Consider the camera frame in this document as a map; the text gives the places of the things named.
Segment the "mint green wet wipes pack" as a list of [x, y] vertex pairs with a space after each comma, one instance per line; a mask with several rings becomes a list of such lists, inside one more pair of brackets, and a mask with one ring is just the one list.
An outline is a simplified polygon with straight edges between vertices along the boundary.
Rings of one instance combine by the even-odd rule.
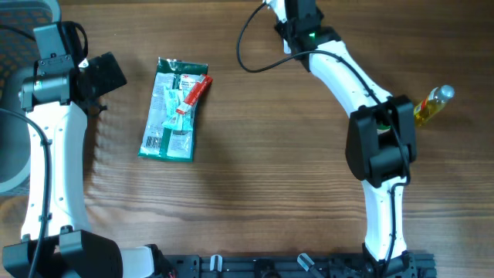
[[190, 110], [185, 114], [177, 112], [189, 93], [190, 90], [164, 88], [166, 118], [162, 122], [162, 127], [173, 131], [193, 131], [192, 111]]

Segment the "green 3M gloves package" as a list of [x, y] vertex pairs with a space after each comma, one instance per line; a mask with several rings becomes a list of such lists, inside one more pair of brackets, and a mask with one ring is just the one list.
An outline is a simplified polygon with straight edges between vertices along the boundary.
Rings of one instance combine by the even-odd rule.
[[163, 58], [158, 60], [147, 123], [138, 151], [140, 157], [161, 161], [193, 161], [196, 107], [191, 109], [193, 131], [173, 131], [162, 127], [166, 118], [164, 88], [191, 90], [200, 75], [207, 73], [208, 65], [204, 63]]

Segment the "red toothpaste tube pack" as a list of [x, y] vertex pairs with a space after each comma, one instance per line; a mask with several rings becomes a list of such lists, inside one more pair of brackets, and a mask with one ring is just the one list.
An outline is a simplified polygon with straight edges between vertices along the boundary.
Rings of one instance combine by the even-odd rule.
[[200, 96], [211, 86], [213, 79], [205, 74], [201, 74], [199, 79], [189, 91], [185, 99], [180, 103], [176, 112], [181, 115], [188, 113], [198, 102]]

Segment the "yellow oil bottle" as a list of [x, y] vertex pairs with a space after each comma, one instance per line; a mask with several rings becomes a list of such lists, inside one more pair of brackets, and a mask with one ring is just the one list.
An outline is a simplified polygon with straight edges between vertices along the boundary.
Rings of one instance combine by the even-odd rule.
[[420, 127], [429, 121], [434, 115], [441, 111], [445, 105], [454, 97], [455, 89], [450, 85], [434, 88], [414, 108], [414, 125]]

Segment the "green lid jar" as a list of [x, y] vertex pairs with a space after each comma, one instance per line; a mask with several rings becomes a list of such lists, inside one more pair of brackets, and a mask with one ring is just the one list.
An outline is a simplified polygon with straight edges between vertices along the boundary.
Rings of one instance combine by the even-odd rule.
[[378, 134], [384, 134], [388, 132], [391, 129], [390, 126], [384, 125], [384, 124], [379, 124], [377, 127], [377, 133]]

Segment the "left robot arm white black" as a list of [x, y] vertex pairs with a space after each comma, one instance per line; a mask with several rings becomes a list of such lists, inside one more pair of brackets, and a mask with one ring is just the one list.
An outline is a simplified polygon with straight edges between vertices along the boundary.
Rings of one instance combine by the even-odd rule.
[[69, 55], [44, 59], [19, 92], [29, 125], [29, 208], [21, 241], [3, 249], [13, 277], [171, 277], [174, 267], [154, 244], [121, 249], [90, 231], [83, 196], [85, 104], [126, 85], [112, 53], [84, 68]]

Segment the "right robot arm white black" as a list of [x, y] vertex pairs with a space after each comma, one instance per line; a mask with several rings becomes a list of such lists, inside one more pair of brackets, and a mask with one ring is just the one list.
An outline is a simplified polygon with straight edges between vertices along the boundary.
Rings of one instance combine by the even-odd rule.
[[348, 116], [345, 157], [364, 190], [364, 251], [387, 272], [404, 262], [402, 202], [417, 156], [413, 107], [406, 96], [379, 87], [330, 28], [284, 39], [285, 54], [300, 60], [336, 97]]

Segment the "grey plastic mesh basket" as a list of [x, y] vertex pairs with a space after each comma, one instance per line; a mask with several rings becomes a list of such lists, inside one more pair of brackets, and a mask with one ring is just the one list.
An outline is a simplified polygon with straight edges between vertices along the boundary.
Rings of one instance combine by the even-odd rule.
[[[56, 0], [1, 2], [1, 108], [22, 113], [18, 92], [33, 74], [39, 51], [35, 27], [61, 19]], [[30, 140], [26, 122], [1, 114], [1, 195], [29, 193]]]

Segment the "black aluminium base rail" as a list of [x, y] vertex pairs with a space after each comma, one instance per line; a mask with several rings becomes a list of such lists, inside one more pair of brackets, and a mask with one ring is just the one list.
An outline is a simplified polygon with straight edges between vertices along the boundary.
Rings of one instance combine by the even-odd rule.
[[405, 253], [392, 259], [387, 270], [383, 263], [372, 263], [358, 253], [329, 256], [152, 256], [139, 258], [137, 250], [122, 255], [124, 277], [177, 278], [436, 278], [435, 258], [432, 254]]

